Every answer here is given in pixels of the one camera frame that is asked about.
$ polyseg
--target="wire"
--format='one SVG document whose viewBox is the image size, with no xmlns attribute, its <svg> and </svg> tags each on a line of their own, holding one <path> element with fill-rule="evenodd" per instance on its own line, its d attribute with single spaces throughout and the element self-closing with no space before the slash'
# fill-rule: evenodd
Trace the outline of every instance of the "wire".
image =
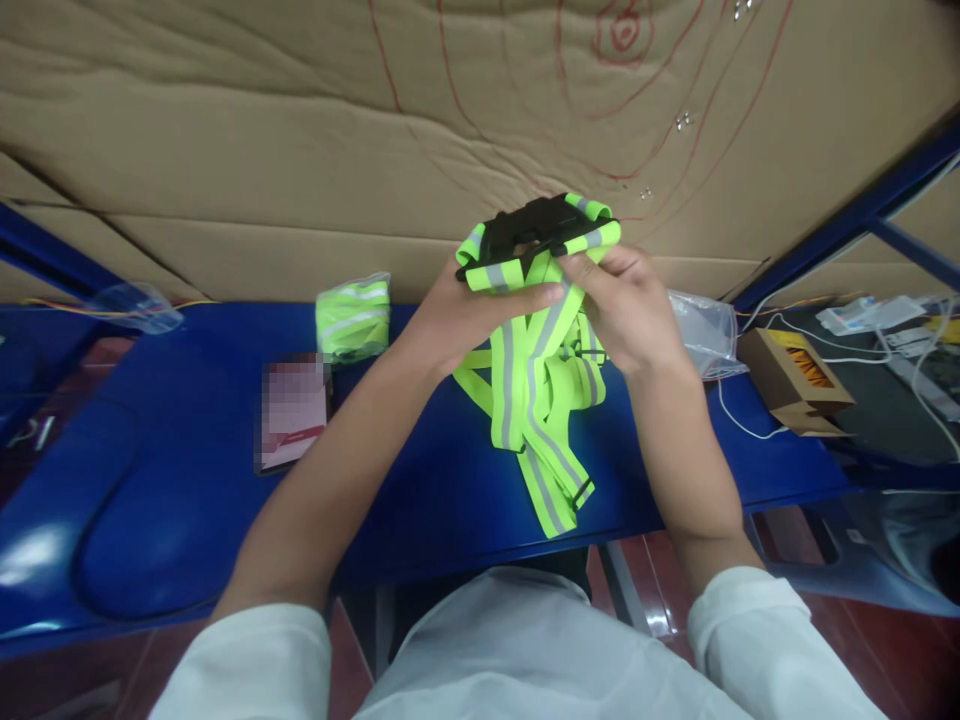
<svg viewBox="0 0 960 720">
<path fill-rule="evenodd" d="M 881 495 L 960 495 L 960 490 L 881 490 Z"/>
<path fill-rule="evenodd" d="M 717 397 L 720 398 L 720 407 L 723 408 L 723 411 L 727 414 L 727 417 L 730 418 L 733 424 L 736 425 L 741 430 L 743 430 L 747 435 L 752 435 L 757 440 L 769 440 L 774 435 L 779 435 L 780 433 L 787 432 L 787 430 L 790 429 L 786 425 L 783 425 L 777 428 L 776 430 L 774 430 L 769 435 L 757 435 L 752 430 L 747 430 L 747 428 L 745 428 L 743 425 L 740 424 L 739 420 L 737 420 L 733 415 L 730 414 L 730 411 L 727 409 L 726 403 L 723 402 L 723 380 L 717 380 Z"/>
<path fill-rule="evenodd" d="M 899 215 L 904 210 L 906 210 L 908 207 L 913 205 L 915 202 L 917 202 L 917 200 L 919 200 L 928 192 L 930 192 L 930 190 L 932 190 L 934 186 L 936 186 L 941 180 L 943 180 L 943 178 L 949 175 L 953 171 L 953 169 L 958 165 L 960 165 L 960 152 L 958 152 L 950 160 L 948 160 L 947 163 L 940 169 L 940 172 L 934 175 L 926 185 L 924 185 L 920 190 L 914 193 L 909 200 L 906 200 L 904 203 L 898 206 L 896 210 L 893 210 L 890 213 L 888 213 L 886 219 L 892 220 L 897 215 Z M 743 330 L 740 332 L 740 335 L 743 335 L 743 333 L 745 333 L 750 328 L 750 326 L 753 324 L 753 321 L 757 319 L 757 315 L 760 314 L 760 311 L 763 308 L 764 304 L 766 304 L 769 300 L 776 297 L 777 295 L 782 293 L 784 290 L 787 290 L 788 288 L 792 288 L 797 283 L 803 280 L 806 280 L 808 277 L 813 275 L 817 270 L 824 267 L 825 265 L 832 263 L 834 260 L 839 260 L 841 257 L 846 255 L 848 252 L 850 252 L 855 247 L 857 247 L 860 243 L 862 243 L 869 235 L 870 235 L 869 232 L 863 233 L 862 235 L 858 236 L 853 241 L 848 243 L 845 247 L 840 248 L 840 250 L 835 252 L 830 257 L 817 263 L 814 267 L 810 268 L 807 272 L 805 272 L 803 275 L 798 277 L 796 280 L 792 280 L 786 285 L 782 285 L 781 287 L 777 288 L 772 293 L 767 295 L 763 300 L 757 303 L 756 309 L 754 309 L 753 313 L 750 315 L 750 318 L 747 320 L 747 322 L 744 323 Z"/>
<path fill-rule="evenodd" d="M 740 331 L 740 334 L 743 335 L 743 333 L 745 333 L 745 332 L 750 328 L 750 326 L 753 324 L 753 321 L 757 319 L 757 315 L 760 314 L 760 310 L 763 309 L 764 304 L 766 304 L 766 302 L 767 302 L 768 300 L 770 300 L 771 298 L 776 297 L 777 295 L 779 295 L 780 293 L 782 293 L 784 290 L 788 290 L 789 288 L 792 288 L 794 285 L 796 285 L 796 284 L 798 284 L 798 283 L 806 280 L 808 277 L 810 277 L 811 275 L 813 275 L 817 270 L 819 270 L 819 269 L 822 268 L 823 266 L 828 265 L 829 263 L 832 263 L 834 260 L 839 260 L 841 257 L 843 257 L 843 256 L 846 255 L 847 253 L 851 252 L 855 247 L 857 247 L 860 243 L 862 243 L 864 240 L 866 240 L 866 238 L 867 238 L 867 236 L 868 236 L 869 234 L 870 234 L 870 233 L 863 233 L 863 234 L 860 235 L 858 238 L 856 238 L 855 240 L 853 240 L 851 243 L 849 243 L 848 245 L 846 245 L 845 247 L 841 248 L 840 250 L 838 250 L 837 252 L 835 252 L 833 255 L 831 255 L 830 257 L 828 257 L 826 260 L 824 260 L 823 262 L 819 263 L 819 264 L 816 265 L 815 267 L 813 267 L 813 268 L 811 268 L 810 270 L 808 270 L 807 272 L 805 272 L 803 275 L 801 275 L 800 277 L 798 277 L 796 280 L 792 280 L 792 281 L 788 282 L 786 285 L 781 285 L 781 286 L 778 287 L 776 290 L 774 290 L 772 293 L 770 293 L 769 295 L 767 295 L 763 300 L 761 300 L 759 303 L 757 303 L 756 309 L 754 309 L 753 314 L 750 315 L 750 318 L 747 320 L 747 322 L 744 323 L 744 325 L 743 325 L 743 330 Z"/>
<path fill-rule="evenodd" d="M 815 298 L 807 298 L 805 300 L 797 300 L 795 303 L 790 303 L 789 305 L 784 305 L 783 307 L 771 308 L 769 310 L 763 310 L 757 313 L 757 316 L 760 315 L 769 315 L 774 312 L 782 312 L 783 310 L 790 310 L 795 307 L 803 307 L 804 305 L 813 305 L 814 303 L 823 302 L 824 300 L 829 300 L 830 302 L 837 302 L 849 297 L 863 297 L 866 293 L 855 292 L 855 293 L 844 293 L 843 295 L 819 295 Z M 737 315 L 740 317 L 750 317 L 750 313 L 741 313 L 738 312 Z"/>
<path fill-rule="evenodd" d="M 956 455 L 956 459 L 953 461 L 955 463 L 960 463 L 960 444 L 957 443 L 957 439 L 953 436 L 953 433 L 950 432 L 950 429 L 943 424 L 940 418 L 937 417 L 937 414 L 930 409 L 930 406 L 927 405 L 926 400 L 924 400 L 920 393 L 917 392 L 917 379 L 920 377 L 920 366 L 923 365 L 923 361 L 927 359 L 927 356 L 933 351 L 937 346 L 937 343 L 940 341 L 940 338 L 943 337 L 943 334 L 947 331 L 947 327 L 950 325 L 950 315 L 953 314 L 953 305 L 956 301 L 955 297 L 951 297 L 946 302 L 946 308 L 941 305 L 941 314 L 943 317 L 940 320 L 940 327 L 937 328 L 937 332 L 934 333 L 933 337 L 930 338 L 930 343 L 927 345 L 927 349 L 923 351 L 923 355 L 917 360 L 916 366 L 913 368 L 913 376 L 910 378 L 910 389 L 913 391 L 914 396 L 917 398 L 917 402 L 920 403 L 920 406 L 926 410 L 927 415 L 937 424 L 937 427 L 943 431 L 944 436 L 950 442 L 950 445 L 953 447 L 953 452 Z"/>
<path fill-rule="evenodd" d="M 814 340 L 819 340 L 825 345 L 830 345 L 831 347 L 840 348 L 841 350 L 850 350 L 852 352 L 866 352 L 866 353 L 882 354 L 886 356 L 879 360 L 868 360 L 866 358 L 823 358 L 823 361 L 825 363 L 858 362 L 858 363 L 863 363 L 865 365 L 883 365 L 885 363 L 890 362 L 890 360 L 893 358 L 893 352 L 887 346 L 887 341 L 883 338 L 883 335 L 880 333 L 879 330 L 877 330 L 876 333 L 880 337 L 881 344 L 886 349 L 885 350 L 867 350 L 865 348 L 850 347 L 849 345 L 838 345 L 837 343 L 830 342 L 829 340 L 824 340 L 819 335 L 815 335 L 809 330 L 804 330 L 803 328 L 799 328 L 796 325 L 788 322 L 782 313 L 777 313 L 776 315 L 771 317 L 770 321 L 767 323 L 767 328 L 773 325 L 773 321 L 776 320 L 777 318 L 780 318 L 780 322 L 782 322 L 788 328 L 791 328 L 793 330 L 796 330 L 797 332 L 803 333 L 804 335 L 809 335 Z"/>
<path fill-rule="evenodd" d="M 77 306 L 77 305 L 66 305 L 64 303 L 53 302 L 51 300 L 43 300 L 41 298 L 26 298 L 25 300 L 20 301 L 24 305 L 45 305 L 46 307 L 53 308 L 54 310 L 62 310 L 63 312 L 73 313 L 74 315 L 86 315 L 88 317 L 95 318 L 125 318 L 125 317 L 135 317 L 141 315 L 148 315 L 151 311 L 134 311 L 134 312 L 109 312 L 106 310 L 88 310 L 86 308 Z M 183 308 L 191 307 L 193 305 L 219 305 L 220 303 L 216 300 L 190 300 L 189 302 L 182 302 L 173 305 L 174 310 L 182 310 Z"/>
</svg>

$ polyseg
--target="reflective safety vest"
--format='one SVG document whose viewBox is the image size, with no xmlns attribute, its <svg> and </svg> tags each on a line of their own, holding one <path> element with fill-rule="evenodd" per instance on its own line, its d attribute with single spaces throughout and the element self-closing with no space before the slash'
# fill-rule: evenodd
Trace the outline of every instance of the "reflective safety vest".
<svg viewBox="0 0 960 720">
<path fill-rule="evenodd" d="M 598 405 L 606 393 L 600 375 L 606 355 L 583 312 L 583 290 L 564 275 L 554 255 L 586 251 L 599 262 L 620 240 L 620 224 L 609 207 L 573 193 L 563 200 L 594 229 L 550 247 L 550 252 L 541 249 L 532 258 L 511 253 L 499 262 L 476 266 L 485 255 L 486 226 L 480 224 L 457 251 L 461 266 L 468 268 L 460 272 L 476 292 L 504 293 L 543 282 L 560 283 L 564 290 L 563 300 L 501 325 L 490 336 L 490 349 L 469 353 L 453 373 L 490 416 L 494 447 L 517 454 L 548 538 L 577 526 L 576 511 L 594 490 L 570 449 L 570 412 Z M 490 368 L 489 384 L 476 372 L 480 368 Z"/>
</svg>

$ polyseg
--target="black plastic buckle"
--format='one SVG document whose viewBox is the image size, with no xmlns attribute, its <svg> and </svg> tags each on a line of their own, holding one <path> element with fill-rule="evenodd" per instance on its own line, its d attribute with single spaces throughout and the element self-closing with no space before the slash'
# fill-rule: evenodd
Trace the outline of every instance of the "black plastic buckle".
<svg viewBox="0 0 960 720">
<path fill-rule="evenodd" d="M 493 220 L 484 223 L 480 259 L 471 260 L 457 270 L 457 279 L 465 281 L 467 270 L 497 265 L 515 257 L 520 259 L 526 277 L 533 259 L 540 253 L 549 250 L 554 257 L 566 255 L 564 243 L 568 240 L 611 222 L 610 218 L 588 219 L 564 197 L 536 198 L 512 213 L 497 213 Z"/>
</svg>

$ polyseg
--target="blue table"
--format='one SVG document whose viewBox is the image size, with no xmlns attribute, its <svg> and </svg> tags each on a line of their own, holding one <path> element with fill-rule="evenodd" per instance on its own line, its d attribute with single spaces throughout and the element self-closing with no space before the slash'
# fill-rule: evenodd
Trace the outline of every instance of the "blue table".
<svg viewBox="0 0 960 720">
<path fill-rule="evenodd" d="M 413 309 L 395 308 L 394 334 Z M 278 480 L 253 472 L 263 367 L 314 343 L 311 306 L 246 303 L 192 308 L 178 330 L 141 338 L 0 514 L 0 657 L 117 632 L 104 616 L 126 618 L 122 628 L 156 625 L 215 597 Z M 335 401 L 365 369 L 336 375 Z M 489 420 L 447 380 L 336 584 L 406 582 L 660 529 L 623 379 L 610 364 L 603 374 L 606 402 L 571 419 L 573 449 L 597 486 L 576 531 L 544 539 L 515 458 L 490 446 Z M 724 390 L 742 423 L 773 429 L 747 377 Z M 849 488 L 820 441 L 756 440 L 723 414 L 715 393 L 709 402 L 747 509 Z"/>
<path fill-rule="evenodd" d="M 0 307 L 0 448 L 74 371 L 101 328 L 59 310 Z"/>
</svg>

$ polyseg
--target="clear plastic bag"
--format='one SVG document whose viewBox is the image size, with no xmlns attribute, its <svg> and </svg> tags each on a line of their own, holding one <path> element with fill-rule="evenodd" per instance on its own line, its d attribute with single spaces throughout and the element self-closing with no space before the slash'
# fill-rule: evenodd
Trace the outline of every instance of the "clear plastic bag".
<svg viewBox="0 0 960 720">
<path fill-rule="evenodd" d="M 668 290 L 680 337 L 700 377 L 720 380 L 747 372 L 737 360 L 737 315 L 733 305 Z"/>
</svg>

